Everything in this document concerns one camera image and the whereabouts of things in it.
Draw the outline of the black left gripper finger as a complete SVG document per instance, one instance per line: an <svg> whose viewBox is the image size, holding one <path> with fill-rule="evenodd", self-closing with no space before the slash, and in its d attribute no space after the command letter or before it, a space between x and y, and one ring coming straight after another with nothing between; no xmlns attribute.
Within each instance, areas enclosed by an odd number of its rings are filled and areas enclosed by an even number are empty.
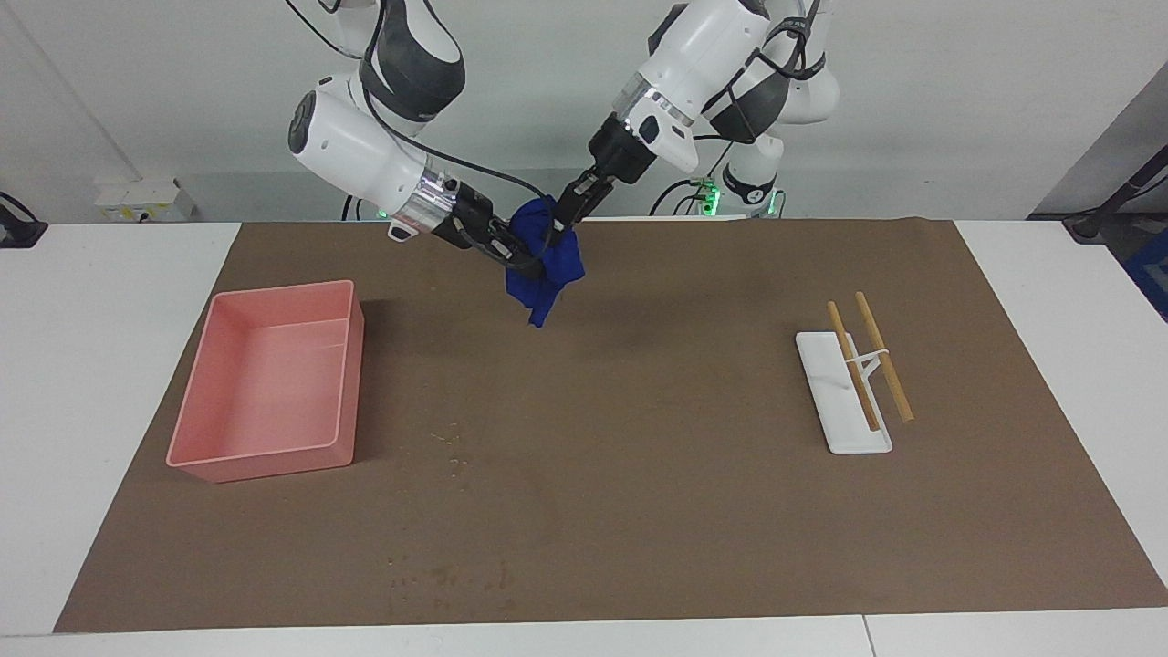
<svg viewBox="0 0 1168 657"><path fill-rule="evenodd" d="M570 229L591 214L612 192L610 182L571 182L555 205L555 228Z"/></svg>

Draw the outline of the blue cloth towel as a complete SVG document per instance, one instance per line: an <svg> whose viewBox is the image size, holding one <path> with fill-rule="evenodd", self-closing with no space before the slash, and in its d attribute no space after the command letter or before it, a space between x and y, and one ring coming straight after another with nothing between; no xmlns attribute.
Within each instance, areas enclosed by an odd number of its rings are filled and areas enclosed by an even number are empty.
<svg viewBox="0 0 1168 657"><path fill-rule="evenodd" d="M544 245L544 233L551 222L550 198L533 199L521 205L510 217L510 230L522 240L529 251L537 254L544 267L537 277L526 277L516 270L505 274L506 291L530 311L528 323L542 328L559 291L585 276L580 262L579 237L568 230L554 245Z"/></svg>

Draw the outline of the brown table mat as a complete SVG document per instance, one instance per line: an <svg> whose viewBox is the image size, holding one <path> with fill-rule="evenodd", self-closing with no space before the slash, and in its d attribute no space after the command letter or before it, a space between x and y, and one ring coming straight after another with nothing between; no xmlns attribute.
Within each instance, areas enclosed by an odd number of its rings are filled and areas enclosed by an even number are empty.
<svg viewBox="0 0 1168 657"><path fill-rule="evenodd" d="M499 267L371 224L245 224L217 293L352 281L355 459L121 478L58 632L1168 607L955 224L582 224L543 328ZM832 454L797 350L871 303L916 420Z"/></svg>

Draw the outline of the pink plastic bin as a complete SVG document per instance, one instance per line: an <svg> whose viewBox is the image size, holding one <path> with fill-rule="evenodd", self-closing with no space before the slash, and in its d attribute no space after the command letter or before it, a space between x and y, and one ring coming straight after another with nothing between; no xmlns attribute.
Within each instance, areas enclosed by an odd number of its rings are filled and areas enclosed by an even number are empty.
<svg viewBox="0 0 1168 657"><path fill-rule="evenodd" d="M350 465L364 328L352 281L216 293L164 462L210 483Z"/></svg>

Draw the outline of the wooden rack rod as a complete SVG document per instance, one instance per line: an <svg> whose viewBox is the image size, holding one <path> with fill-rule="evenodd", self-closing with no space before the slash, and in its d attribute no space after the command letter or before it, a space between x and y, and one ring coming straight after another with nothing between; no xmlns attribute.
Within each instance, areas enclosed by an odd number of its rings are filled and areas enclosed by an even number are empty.
<svg viewBox="0 0 1168 657"><path fill-rule="evenodd" d="M894 397L894 406L896 406L898 414L901 414L901 421L902 423L913 422L916 420L913 407L911 407L906 390L902 386L901 373L894 366L892 353L888 348L884 337L881 336L880 324L877 324L875 316L872 316L871 303L869 303L865 293L862 291L855 292L855 299L858 303L860 316L862 317L868 336L871 338L872 350L876 350L876 355L880 358L881 369L883 369L885 382Z"/></svg>
<svg viewBox="0 0 1168 657"><path fill-rule="evenodd" d="M856 353L854 345L851 345L850 333L848 333L844 328L842 316L834 300L827 302L827 312L829 312L830 328L833 328L836 337L846 369L850 375L851 388L854 388L856 395L858 395L860 410L863 412L868 429L877 430L880 429L880 415L876 414L875 408L872 408L871 399L868 396L865 378L858 365L858 353Z"/></svg>

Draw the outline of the white power strip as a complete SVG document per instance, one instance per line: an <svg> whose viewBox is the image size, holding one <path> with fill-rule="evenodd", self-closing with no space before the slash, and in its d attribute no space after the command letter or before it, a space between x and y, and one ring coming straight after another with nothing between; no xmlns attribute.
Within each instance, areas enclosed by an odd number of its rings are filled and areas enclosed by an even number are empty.
<svg viewBox="0 0 1168 657"><path fill-rule="evenodd" d="M189 222L195 205L176 179L100 184L93 207L113 222Z"/></svg>

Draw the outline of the blue box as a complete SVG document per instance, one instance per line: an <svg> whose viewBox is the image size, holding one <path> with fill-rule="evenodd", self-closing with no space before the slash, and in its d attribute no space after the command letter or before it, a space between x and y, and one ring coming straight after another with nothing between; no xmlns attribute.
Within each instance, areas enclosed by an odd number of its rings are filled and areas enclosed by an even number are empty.
<svg viewBox="0 0 1168 657"><path fill-rule="evenodd" d="M1168 323L1168 228L1122 260L1121 267L1143 298Z"/></svg>

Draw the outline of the black clamp mount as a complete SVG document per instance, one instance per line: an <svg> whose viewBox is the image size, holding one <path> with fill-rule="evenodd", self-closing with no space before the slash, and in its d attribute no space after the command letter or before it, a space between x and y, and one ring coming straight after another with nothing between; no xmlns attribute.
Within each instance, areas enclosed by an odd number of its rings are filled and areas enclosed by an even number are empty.
<svg viewBox="0 0 1168 657"><path fill-rule="evenodd" d="M25 203L0 191L0 249L27 249L37 245L49 224L40 221Z"/></svg>

